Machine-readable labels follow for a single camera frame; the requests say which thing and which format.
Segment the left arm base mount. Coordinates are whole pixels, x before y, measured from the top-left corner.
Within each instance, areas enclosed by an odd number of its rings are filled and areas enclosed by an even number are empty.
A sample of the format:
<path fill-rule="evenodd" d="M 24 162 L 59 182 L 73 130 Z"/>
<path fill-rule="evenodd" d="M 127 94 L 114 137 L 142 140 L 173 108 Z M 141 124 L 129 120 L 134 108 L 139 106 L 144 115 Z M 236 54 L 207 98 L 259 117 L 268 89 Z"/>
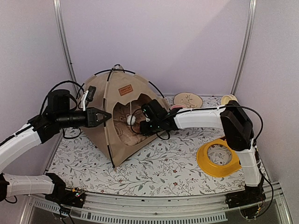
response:
<path fill-rule="evenodd" d="M 54 173 L 46 173 L 52 183 L 54 189 L 51 194 L 45 194 L 45 199 L 55 202 L 58 205 L 68 205 L 76 208 L 83 208 L 85 203 L 85 191 L 80 188 L 67 189 L 65 182 Z"/>

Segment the white and brown pillow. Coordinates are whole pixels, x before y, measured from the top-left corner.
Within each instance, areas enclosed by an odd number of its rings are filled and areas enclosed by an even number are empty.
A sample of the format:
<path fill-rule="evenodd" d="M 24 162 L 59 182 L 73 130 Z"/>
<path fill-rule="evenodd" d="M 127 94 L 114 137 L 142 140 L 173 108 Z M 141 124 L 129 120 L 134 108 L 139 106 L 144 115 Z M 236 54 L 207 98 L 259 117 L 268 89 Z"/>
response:
<path fill-rule="evenodd" d="M 126 105 L 117 103 L 113 110 L 114 127 L 121 142 L 127 146 L 134 146 L 141 143 L 147 136 L 140 133 L 140 122 L 145 120 L 141 106 L 150 101 L 150 98 L 145 94 L 140 94 L 137 100 L 133 100 Z M 127 117 L 134 115 L 136 121 L 134 125 L 127 124 Z"/>

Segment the beige fabric pet tent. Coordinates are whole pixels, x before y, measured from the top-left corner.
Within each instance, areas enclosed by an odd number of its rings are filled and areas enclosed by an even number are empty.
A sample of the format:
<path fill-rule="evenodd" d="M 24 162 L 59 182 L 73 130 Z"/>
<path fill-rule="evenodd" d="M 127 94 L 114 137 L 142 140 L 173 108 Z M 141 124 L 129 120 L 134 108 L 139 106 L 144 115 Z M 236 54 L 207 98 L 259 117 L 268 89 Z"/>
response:
<path fill-rule="evenodd" d="M 154 99 L 166 110 L 170 106 L 150 88 L 147 79 L 129 74 L 120 65 L 92 75 L 85 80 L 84 89 L 90 86 L 95 86 L 96 92 L 89 106 L 112 117 L 98 127 L 83 128 L 83 132 L 115 168 L 157 137 L 139 134 L 139 123 L 145 119 L 141 106 Z"/>

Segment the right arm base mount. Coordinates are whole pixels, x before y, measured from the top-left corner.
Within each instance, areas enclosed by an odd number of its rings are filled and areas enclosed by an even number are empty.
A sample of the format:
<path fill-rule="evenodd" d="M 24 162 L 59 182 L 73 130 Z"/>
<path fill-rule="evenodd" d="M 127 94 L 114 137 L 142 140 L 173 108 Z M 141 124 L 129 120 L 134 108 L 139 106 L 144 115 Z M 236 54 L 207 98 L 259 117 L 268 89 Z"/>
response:
<path fill-rule="evenodd" d="M 259 184 L 257 187 L 245 185 L 243 191 L 226 194 L 225 202 L 230 209 L 245 206 L 240 210 L 241 215 L 246 219 L 255 219 L 261 212 L 265 199 L 263 185 Z"/>

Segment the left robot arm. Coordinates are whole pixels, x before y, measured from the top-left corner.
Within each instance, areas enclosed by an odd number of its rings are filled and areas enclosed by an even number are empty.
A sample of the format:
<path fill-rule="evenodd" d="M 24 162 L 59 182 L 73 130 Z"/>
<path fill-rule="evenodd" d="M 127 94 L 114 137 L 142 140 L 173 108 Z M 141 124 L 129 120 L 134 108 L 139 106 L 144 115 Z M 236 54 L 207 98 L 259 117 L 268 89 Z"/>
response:
<path fill-rule="evenodd" d="M 69 90 L 50 91 L 46 109 L 1 142 L 1 171 L 22 154 L 47 142 L 65 128 L 95 128 L 112 117 L 110 113 L 86 105 L 82 105 L 80 110 L 71 108 L 70 101 L 74 99 Z M 2 201 L 12 196 L 31 194 L 44 194 L 48 200 L 58 204 L 80 197 L 79 190 L 67 190 L 65 182 L 54 173 L 39 176 L 0 174 Z"/>

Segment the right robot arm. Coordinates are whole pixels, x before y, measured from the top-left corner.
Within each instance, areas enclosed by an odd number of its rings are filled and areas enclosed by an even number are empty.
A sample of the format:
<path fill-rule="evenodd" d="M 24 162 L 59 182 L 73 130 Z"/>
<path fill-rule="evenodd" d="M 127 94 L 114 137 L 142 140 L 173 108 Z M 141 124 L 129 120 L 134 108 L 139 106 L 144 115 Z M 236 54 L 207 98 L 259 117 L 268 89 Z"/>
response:
<path fill-rule="evenodd" d="M 246 110 L 253 109 L 241 106 L 235 100 L 226 105 L 207 108 L 173 108 L 164 109 L 157 100 L 142 105 L 141 111 L 145 120 L 140 122 L 140 134 L 153 135 L 162 131 L 174 131 L 186 128 L 221 128 L 228 146 L 239 157 L 248 187 L 242 192 L 242 200 L 252 203 L 260 195 L 257 187 L 262 174 L 257 157 L 258 134 L 254 134 L 253 123 Z"/>

